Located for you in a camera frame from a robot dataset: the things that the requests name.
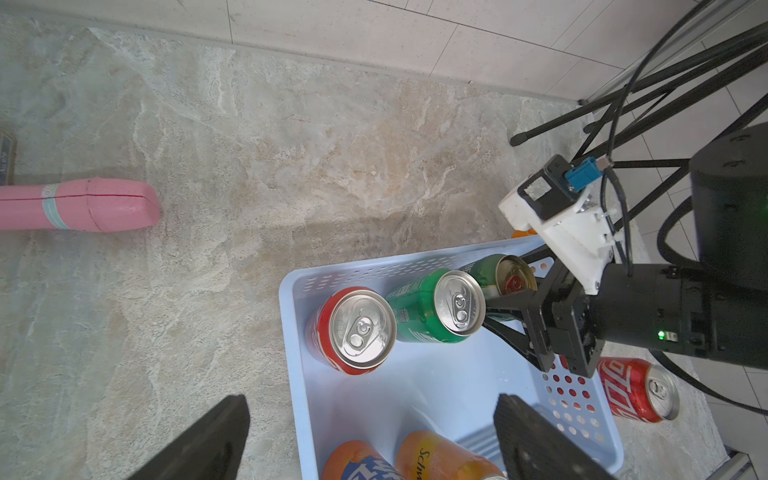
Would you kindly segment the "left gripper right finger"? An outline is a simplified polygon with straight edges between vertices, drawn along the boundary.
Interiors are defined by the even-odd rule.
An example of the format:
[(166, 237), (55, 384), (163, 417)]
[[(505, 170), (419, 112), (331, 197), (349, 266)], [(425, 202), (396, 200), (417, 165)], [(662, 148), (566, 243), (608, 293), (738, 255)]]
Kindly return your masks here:
[(612, 476), (516, 395), (501, 394), (493, 415), (510, 479), (604, 479)]

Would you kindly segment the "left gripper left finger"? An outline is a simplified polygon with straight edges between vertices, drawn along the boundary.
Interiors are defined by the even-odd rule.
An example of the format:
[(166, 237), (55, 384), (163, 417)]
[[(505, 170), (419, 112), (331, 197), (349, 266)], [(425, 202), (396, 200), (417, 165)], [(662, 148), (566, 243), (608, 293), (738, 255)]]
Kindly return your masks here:
[(235, 479), (249, 428), (246, 397), (229, 395), (130, 479)]

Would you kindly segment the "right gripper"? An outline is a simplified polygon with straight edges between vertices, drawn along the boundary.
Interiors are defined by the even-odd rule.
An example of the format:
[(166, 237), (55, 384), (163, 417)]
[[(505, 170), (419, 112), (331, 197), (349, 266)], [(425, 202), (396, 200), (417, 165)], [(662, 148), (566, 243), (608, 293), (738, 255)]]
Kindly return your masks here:
[[(591, 378), (604, 342), (589, 317), (590, 297), (561, 261), (544, 257), (529, 266), (537, 290), (487, 300), (483, 327), (541, 372), (549, 372), (557, 356), (570, 373)], [(533, 335), (493, 318), (530, 318)]]

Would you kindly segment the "dark green gold-top can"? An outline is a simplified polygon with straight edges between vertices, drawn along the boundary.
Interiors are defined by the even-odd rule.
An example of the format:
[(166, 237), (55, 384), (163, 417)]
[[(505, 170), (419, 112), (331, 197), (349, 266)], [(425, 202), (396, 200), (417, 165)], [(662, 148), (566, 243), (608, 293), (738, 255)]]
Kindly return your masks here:
[(460, 267), (480, 285), (487, 301), (523, 290), (538, 289), (536, 277), (520, 257), (494, 254)]

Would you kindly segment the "green sprite can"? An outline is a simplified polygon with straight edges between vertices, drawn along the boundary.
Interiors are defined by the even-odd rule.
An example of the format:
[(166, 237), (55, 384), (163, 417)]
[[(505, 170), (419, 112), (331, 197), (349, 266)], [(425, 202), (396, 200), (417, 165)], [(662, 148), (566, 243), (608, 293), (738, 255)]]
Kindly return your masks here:
[(479, 331), (485, 319), (482, 288), (460, 270), (435, 270), (395, 288), (385, 299), (402, 342), (458, 343)]

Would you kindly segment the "orange fanta can back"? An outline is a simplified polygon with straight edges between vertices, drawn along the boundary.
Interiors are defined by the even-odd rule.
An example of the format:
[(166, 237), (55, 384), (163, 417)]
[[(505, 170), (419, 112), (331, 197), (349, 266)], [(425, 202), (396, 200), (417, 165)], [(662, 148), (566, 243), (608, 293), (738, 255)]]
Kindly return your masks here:
[(533, 229), (529, 230), (515, 230), (511, 238), (524, 238), (524, 237), (530, 237), (537, 235), (536, 231)]

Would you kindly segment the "red cola can front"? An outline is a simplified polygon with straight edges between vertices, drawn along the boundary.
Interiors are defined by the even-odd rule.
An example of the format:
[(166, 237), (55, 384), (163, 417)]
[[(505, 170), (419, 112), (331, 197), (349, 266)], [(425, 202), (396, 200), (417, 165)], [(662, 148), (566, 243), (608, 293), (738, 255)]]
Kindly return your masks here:
[(614, 416), (643, 423), (678, 417), (679, 391), (662, 367), (639, 358), (603, 357), (598, 372)]

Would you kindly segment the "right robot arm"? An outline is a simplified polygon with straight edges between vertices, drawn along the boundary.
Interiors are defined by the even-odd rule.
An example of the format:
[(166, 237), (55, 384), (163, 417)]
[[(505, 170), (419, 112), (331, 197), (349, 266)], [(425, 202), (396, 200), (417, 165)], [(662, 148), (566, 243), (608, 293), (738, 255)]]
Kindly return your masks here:
[(510, 221), (533, 227), (555, 263), (534, 290), (487, 304), (485, 328), (532, 366), (556, 357), (591, 376), (606, 342), (753, 368), (767, 365), (767, 127), (722, 136), (690, 161), (692, 194), (657, 234), (660, 264), (612, 262), (599, 209), (541, 221), (518, 194)]

